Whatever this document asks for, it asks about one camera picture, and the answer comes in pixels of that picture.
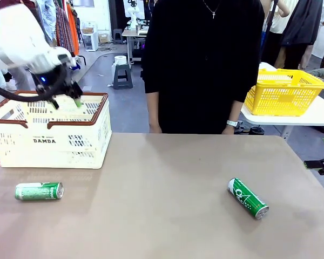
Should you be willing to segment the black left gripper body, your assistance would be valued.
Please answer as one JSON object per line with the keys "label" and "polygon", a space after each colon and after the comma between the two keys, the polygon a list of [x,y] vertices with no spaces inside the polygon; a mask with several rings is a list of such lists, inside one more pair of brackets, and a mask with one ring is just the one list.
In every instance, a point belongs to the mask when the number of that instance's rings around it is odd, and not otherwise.
{"label": "black left gripper body", "polygon": [[32,73],[35,82],[35,89],[38,94],[46,91],[57,91],[55,94],[70,94],[72,92],[71,79],[69,75],[70,69],[66,64],[58,65],[53,70],[45,73]]}

